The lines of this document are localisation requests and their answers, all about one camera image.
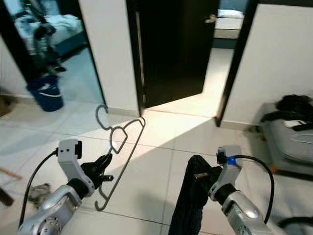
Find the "white wall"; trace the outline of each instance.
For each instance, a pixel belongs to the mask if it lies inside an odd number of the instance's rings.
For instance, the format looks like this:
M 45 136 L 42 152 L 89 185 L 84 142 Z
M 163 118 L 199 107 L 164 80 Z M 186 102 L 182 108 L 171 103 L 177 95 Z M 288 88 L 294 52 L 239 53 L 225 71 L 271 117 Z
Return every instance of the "white wall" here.
M 258 124 L 260 108 L 313 92 L 313 8 L 258 6 L 223 121 Z
M 25 88 L 26 82 L 2 37 L 0 37 L 0 54 L 0 94 L 31 97 Z
M 125 0 L 80 0 L 109 108 L 138 110 Z

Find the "white bedsheet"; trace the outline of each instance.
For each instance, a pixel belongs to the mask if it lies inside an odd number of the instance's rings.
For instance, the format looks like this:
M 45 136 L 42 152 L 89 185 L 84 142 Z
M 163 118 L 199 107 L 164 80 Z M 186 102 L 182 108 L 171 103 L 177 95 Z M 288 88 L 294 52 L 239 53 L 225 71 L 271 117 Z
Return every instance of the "white bedsheet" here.
M 214 38 L 237 39 L 244 19 L 217 18 Z
M 56 45 L 60 42 L 83 31 L 82 21 L 72 15 L 55 15 L 46 16 L 45 19 L 55 27 L 56 32 L 52 35 L 52 44 Z M 25 42 L 26 48 L 31 55 L 36 54 L 34 49 L 33 33 L 39 27 L 39 22 L 30 23 L 31 32 L 26 33 L 23 24 L 16 21 L 15 26 Z M 42 40 L 42 48 L 46 48 L 45 40 Z

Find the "door handle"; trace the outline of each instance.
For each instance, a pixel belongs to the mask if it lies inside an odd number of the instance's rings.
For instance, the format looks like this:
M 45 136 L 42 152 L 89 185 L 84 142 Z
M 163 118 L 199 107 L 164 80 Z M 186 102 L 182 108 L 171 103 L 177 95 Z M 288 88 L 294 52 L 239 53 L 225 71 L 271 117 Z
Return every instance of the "door handle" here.
M 204 22 L 206 24 L 209 24 L 209 23 L 214 23 L 216 21 L 216 15 L 215 14 L 211 14 L 209 19 L 206 19 Z
M 142 55 L 142 43 L 141 43 L 141 31 L 140 31 L 140 15 L 139 12 L 136 11 L 136 26 L 137 26 L 137 39 L 138 39 L 138 50 L 139 50 L 139 63 L 140 63 L 140 75 L 141 75 L 141 86 L 145 87 L 145 79 L 143 72 L 143 55 Z

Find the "bed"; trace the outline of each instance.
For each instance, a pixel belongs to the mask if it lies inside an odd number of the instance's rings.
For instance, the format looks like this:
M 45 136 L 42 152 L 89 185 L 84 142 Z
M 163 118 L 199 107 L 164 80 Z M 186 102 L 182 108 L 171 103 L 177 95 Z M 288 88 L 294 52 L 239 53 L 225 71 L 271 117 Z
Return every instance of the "bed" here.
M 243 21 L 243 12 L 219 9 L 215 23 L 213 47 L 234 49 Z
M 73 15 L 51 15 L 45 16 L 45 19 L 56 28 L 51 39 L 60 56 L 86 44 L 83 24 L 77 17 Z M 36 57 L 33 35 L 40 23 L 34 22 L 34 18 L 28 14 L 16 18 L 14 23 L 29 54 Z M 45 40 L 42 40 L 41 47 L 46 47 Z

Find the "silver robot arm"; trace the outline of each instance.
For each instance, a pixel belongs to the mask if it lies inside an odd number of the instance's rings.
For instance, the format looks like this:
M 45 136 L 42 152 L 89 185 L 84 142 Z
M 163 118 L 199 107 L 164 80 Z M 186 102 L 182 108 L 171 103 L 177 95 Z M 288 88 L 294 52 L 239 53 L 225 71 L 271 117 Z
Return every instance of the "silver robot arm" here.
M 237 145 L 220 147 L 218 155 L 241 155 Z M 260 210 L 241 192 L 235 189 L 235 181 L 241 171 L 242 161 L 228 157 L 217 181 L 209 191 L 213 201 L 219 201 L 222 212 L 237 235 L 273 235 L 263 221 Z
M 58 162 L 68 178 L 44 202 L 39 211 L 26 220 L 18 235 L 58 235 L 82 204 L 84 197 L 90 197 L 102 182 L 112 181 L 113 176 L 103 175 L 112 160 L 112 154 L 104 155 L 93 163 L 78 164 L 82 157 L 82 143 L 75 139 L 59 143 Z

